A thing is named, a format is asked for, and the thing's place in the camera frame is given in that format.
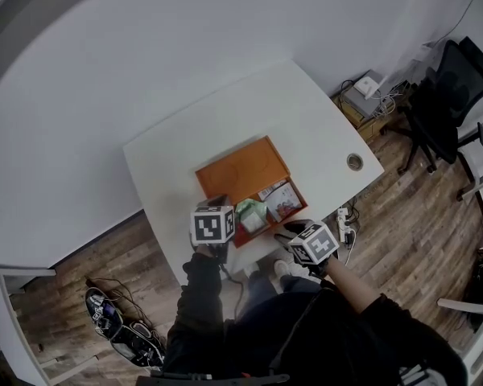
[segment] orange lid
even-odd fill
[[[196,177],[208,199],[228,195],[237,204],[290,175],[265,136],[198,170]]]

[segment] round table hole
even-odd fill
[[[357,154],[351,153],[347,157],[347,166],[350,170],[359,171],[363,167],[363,160]]]

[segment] gray pants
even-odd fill
[[[318,283],[297,276],[285,275],[281,277],[279,283],[281,284],[284,293],[317,293],[321,289]],[[277,296],[274,285],[272,285],[269,278],[260,271],[254,272],[250,275],[248,286],[249,299],[247,300],[243,311],[240,313],[241,316],[253,307]]]

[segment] black office chair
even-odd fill
[[[438,70],[429,68],[426,78],[410,97],[411,109],[399,108],[406,114],[411,130],[384,126],[387,130],[408,136],[413,141],[407,164],[397,172],[402,175],[411,166],[413,157],[420,147],[426,154],[427,171],[436,170],[437,158],[453,164],[458,149],[478,138],[483,145],[483,128],[478,123],[477,132],[458,142],[458,127],[462,125],[470,109],[483,97],[483,52],[469,37],[459,44],[449,40]]]

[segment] open box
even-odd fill
[[[233,206],[245,199],[261,201],[258,196],[260,191],[282,180],[286,180],[293,187],[302,207],[289,213],[281,222],[277,222],[267,210],[266,221],[270,225],[269,228],[279,226],[308,206],[291,180],[287,165],[268,136],[252,142],[198,170],[196,177],[199,179],[200,185],[208,199],[218,195],[227,195]],[[269,228],[249,234],[239,224],[234,237],[234,245],[240,248],[258,234],[268,231]]]

